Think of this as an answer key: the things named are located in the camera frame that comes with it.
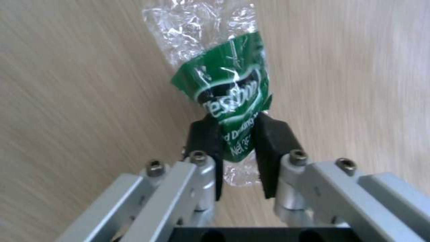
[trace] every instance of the plastic bag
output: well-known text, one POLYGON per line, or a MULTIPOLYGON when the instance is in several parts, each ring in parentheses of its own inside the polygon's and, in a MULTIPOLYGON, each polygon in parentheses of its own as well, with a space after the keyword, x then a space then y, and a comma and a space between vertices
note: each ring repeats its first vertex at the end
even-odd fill
POLYGON ((142 15, 176 71, 172 83, 221 125, 226 181, 258 181, 251 129, 272 99, 254 4, 156 0, 146 3, 142 15))

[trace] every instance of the wood grain surface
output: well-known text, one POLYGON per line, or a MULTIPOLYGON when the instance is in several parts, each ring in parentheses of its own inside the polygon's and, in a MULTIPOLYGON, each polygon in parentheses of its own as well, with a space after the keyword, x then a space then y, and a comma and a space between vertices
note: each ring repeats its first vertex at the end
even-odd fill
MULTIPOLYGON (((341 156, 430 194, 430 3, 257 2, 274 94, 314 161, 341 156)), ((0 241, 52 241, 120 174, 173 163, 204 116, 140 0, 0 1, 0 241)), ((224 187, 216 226, 281 226, 261 187, 224 187)))

